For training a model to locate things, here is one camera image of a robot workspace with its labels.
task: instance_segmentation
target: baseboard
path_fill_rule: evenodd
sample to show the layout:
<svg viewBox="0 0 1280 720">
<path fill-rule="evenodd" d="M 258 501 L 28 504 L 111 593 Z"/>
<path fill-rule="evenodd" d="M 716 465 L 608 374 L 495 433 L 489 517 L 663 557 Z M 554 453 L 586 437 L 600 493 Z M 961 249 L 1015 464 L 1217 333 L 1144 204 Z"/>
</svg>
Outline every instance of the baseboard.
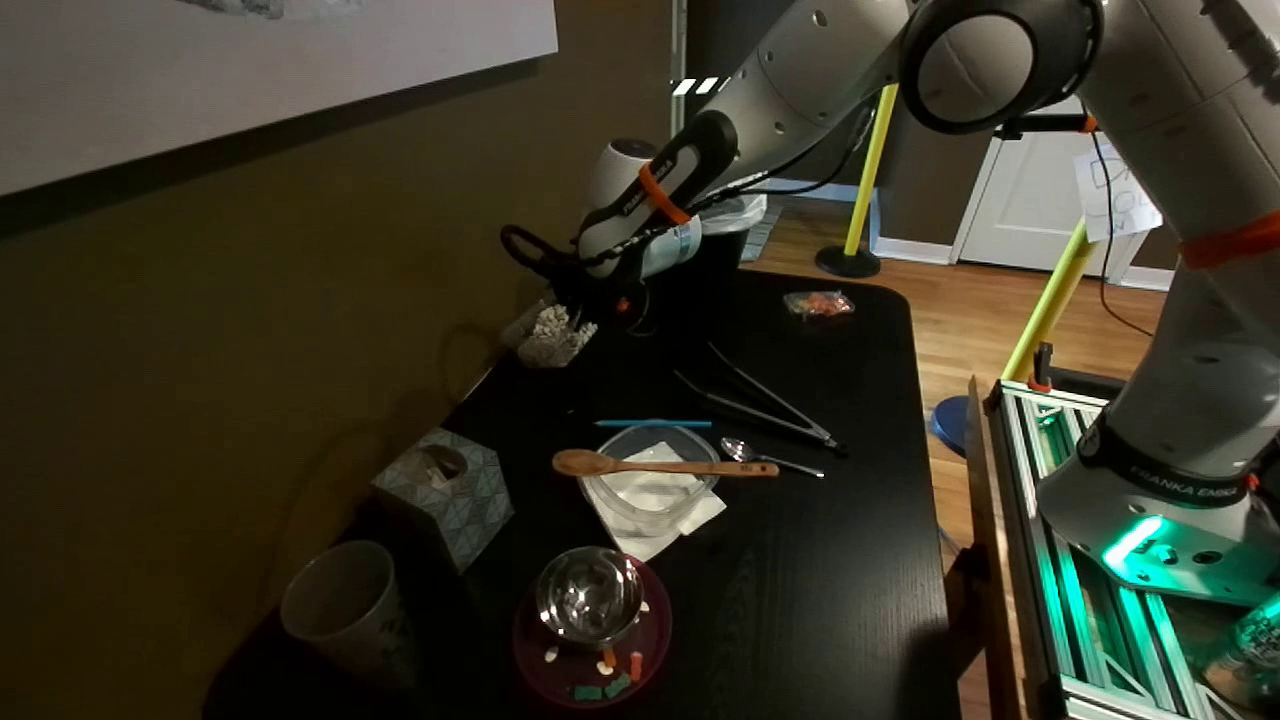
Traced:
<svg viewBox="0 0 1280 720">
<path fill-rule="evenodd" d="M 796 190 L 813 184 L 809 181 L 792 181 L 785 178 L 769 178 L 769 190 Z M 858 200 L 856 184 L 827 183 L 818 190 L 801 192 L 796 197 L 812 197 L 814 200 L 835 200 L 836 202 L 852 202 Z"/>
<path fill-rule="evenodd" d="M 1120 278 L 1121 287 L 1135 287 L 1139 290 L 1158 290 L 1169 292 L 1169 284 L 1174 282 L 1172 270 L 1158 268 L 1129 268 Z"/>
<path fill-rule="evenodd" d="M 950 245 L 936 245 L 932 242 L 918 242 L 914 240 L 897 240 L 895 237 L 882 237 L 872 245 L 872 252 L 874 252 L 877 258 L 928 263 L 929 265 L 951 264 Z"/>
</svg>

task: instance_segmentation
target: white napkin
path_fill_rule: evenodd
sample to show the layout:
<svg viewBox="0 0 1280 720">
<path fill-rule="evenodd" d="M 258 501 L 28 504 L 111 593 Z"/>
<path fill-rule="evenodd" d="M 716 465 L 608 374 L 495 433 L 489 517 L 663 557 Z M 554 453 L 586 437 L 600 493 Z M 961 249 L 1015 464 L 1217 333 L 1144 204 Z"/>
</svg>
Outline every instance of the white napkin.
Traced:
<svg viewBox="0 0 1280 720">
<path fill-rule="evenodd" d="M 684 460 L 669 445 L 658 445 L 636 452 L 630 461 L 635 462 L 680 462 Z M 662 510 L 669 507 L 673 496 L 686 496 L 701 484 L 701 480 L 687 473 L 612 473 L 602 478 L 622 500 L 640 507 L 641 510 Z M 618 550 L 627 555 L 648 562 L 652 557 L 667 548 L 680 536 L 687 536 L 700 528 L 703 523 L 721 514 L 727 507 L 724 501 L 709 492 L 698 501 L 694 510 L 685 516 L 676 529 L 653 534 L 648 528 L 641 528 L 636 523 L 618 515 L 600 501 L 591 486 L 584 483 L 582 491 L 586 500 L 595 507 L 595 512 L 604 523 L 604 529 L 609 532 Z"/>
</svg>

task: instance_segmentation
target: stainless steel bowl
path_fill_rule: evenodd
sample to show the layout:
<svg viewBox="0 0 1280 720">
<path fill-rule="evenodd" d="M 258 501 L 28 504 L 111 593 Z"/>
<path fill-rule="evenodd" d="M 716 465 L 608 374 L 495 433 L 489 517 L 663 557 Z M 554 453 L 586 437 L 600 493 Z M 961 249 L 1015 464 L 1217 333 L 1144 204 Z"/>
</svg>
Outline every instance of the stainless steel bowl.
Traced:
<svg viewBox="0 0 1280 720">
<path fill-rule="evenodd" d="M 552 560 L 538 578 L 538 616 L 563 642 L 603 650 L 640 619 L 644 585 L 625 555 L 577 547 Z"/>
</svg>

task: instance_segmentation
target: plastic bag of candy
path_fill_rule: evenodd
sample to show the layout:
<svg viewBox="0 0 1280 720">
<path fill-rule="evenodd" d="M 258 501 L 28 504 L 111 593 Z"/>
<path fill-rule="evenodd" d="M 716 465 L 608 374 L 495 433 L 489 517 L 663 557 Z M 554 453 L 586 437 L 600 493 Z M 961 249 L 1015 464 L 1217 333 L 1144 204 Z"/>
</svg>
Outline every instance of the plastic bag of candy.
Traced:
<svg viewBox="0 0 1280 720">
<path fill-rule="evenodd" d="M 838 290 L 831 292 L 788 292 L 782 296 L 787 310 L 801 318 L 847 315 L 854 304 Z"/>
</svg>

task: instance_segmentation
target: white door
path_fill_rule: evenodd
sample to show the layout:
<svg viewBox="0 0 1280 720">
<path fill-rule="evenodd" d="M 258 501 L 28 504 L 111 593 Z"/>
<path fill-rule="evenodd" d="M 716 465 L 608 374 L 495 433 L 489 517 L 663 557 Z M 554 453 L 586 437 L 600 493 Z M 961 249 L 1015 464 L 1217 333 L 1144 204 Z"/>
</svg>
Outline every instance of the white door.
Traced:
<svg viewBox="0 0 1280 720">
<path fill-rule="evenodd" d="M 1074 97 L 1041 113 L 1079 113 Z M 1100 142 L 1106 142 L 1098 135 Z M 1021 140 L 992 138 L 969 209 L 956 237 L 960 260 L 1052 270 L 1080 219 L 1074 160 L 1093 152 L 1087 135 L 1032 132 Z M 1146 233 L 1117 237 L 1107 277 L 1117 278 Z M 1094 249 L 1085 273 L 1102 274 L 1103 245 Z"/>
</svg>

